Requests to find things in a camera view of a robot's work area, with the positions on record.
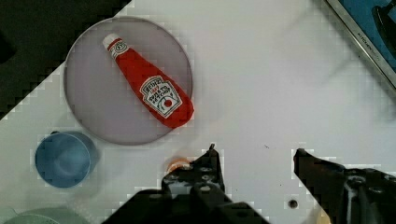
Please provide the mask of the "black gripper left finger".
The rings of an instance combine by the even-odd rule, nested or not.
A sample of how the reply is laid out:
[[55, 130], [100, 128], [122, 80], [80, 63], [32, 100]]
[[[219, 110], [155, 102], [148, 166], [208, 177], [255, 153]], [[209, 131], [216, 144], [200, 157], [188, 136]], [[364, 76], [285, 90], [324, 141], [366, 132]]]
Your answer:
[[225, 193], [219, 153], [204, 155], [167, 174], [159, 189], [137, 192], [102, 224], [270, 224], [249, 204]]

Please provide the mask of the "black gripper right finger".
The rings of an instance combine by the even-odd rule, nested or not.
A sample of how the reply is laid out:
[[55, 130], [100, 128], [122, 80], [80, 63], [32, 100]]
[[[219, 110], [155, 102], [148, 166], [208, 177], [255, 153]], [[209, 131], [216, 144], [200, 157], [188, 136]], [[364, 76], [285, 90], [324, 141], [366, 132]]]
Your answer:
[[332, 224], [395, 224], [396, 182], [373, 168], [346, 168], [299, 148], [294, 173]]

